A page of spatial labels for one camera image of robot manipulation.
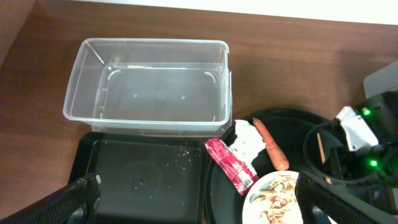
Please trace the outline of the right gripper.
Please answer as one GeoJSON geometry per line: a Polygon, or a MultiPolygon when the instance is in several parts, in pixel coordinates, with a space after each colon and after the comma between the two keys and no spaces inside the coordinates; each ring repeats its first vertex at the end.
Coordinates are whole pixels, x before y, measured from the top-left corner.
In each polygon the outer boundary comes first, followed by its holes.
{"type": "Polygon", "coordinates": [[[372,198],[366,203],[376,208],[373,198],[386,194],[396,212],[378,209],[397,214],[397,112],[381,105],[345,106],[334,120],[319,124],[317,133],[321,129],[333,132],[342,146],[327,153],[331,146],[322,142],[326,162],[319,155],[317,175],[366,202],[353,193],[363,187],[372,198]]]}

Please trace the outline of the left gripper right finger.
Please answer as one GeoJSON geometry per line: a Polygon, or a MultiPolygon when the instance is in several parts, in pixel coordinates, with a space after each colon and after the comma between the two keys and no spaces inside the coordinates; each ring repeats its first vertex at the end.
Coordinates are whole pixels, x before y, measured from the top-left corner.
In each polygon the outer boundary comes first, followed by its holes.
{"type": "Polygon", "coordinates": [[[295,195],[304,223],[397,223],[397,216],[383,212],[307,172],[300,172],[295,195]]]}

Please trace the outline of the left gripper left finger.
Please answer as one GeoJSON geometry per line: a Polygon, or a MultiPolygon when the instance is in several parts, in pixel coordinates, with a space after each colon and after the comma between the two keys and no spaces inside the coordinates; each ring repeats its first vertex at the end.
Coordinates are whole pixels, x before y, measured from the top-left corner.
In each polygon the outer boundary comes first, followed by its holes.
{"type": "Polygon", "coordinates": [[[58,191],[9,215],[1,223],[92,224],[100,203],[101,177],[87,174],[58,191]]]}

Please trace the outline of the wooden chopstick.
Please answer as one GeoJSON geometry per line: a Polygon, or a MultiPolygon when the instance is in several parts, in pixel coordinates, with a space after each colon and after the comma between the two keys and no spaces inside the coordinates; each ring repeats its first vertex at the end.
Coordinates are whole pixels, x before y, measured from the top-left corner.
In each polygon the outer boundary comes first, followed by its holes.
{"type": "Polygon", "coordinates": [[[329,177],[325,177],[325,181],[329,184],[332,184],[331,179],[329,177]]]}
{"type": "Polygon", "coordinates": [[[323,149],[323,144],[322,144],[322,139],[321,139],[320,133],[317,133],[317,141],[318,141],[318,147],[319,147],[319,151],[320,151],[321,162],[322,162],[322,164],[324,164],[326,162],[326,157],[325,157],[325,152],[323,149]]]}

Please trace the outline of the orange carrot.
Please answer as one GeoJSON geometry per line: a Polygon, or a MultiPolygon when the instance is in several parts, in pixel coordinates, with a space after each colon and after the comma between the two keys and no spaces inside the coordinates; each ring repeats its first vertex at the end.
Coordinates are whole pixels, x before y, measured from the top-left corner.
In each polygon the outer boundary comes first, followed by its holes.
{"type": "Polygon", "coordinates": [[[257,118],[253,118],[252,122],[266,144],[266,151],[274,168],[276,170],[288,170],[289,161],[286,155],[284,154],[283,150],[277,145],[264,123],[257,118]]]}

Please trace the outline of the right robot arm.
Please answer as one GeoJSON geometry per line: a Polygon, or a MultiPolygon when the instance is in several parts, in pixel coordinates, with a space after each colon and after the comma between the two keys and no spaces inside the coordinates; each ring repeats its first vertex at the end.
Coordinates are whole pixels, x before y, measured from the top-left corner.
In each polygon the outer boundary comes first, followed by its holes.
{"type": "Polygon", "coordinates": [[[314,133],[327,182],[397,215],[397,92],[345,106],[314,133]]]}

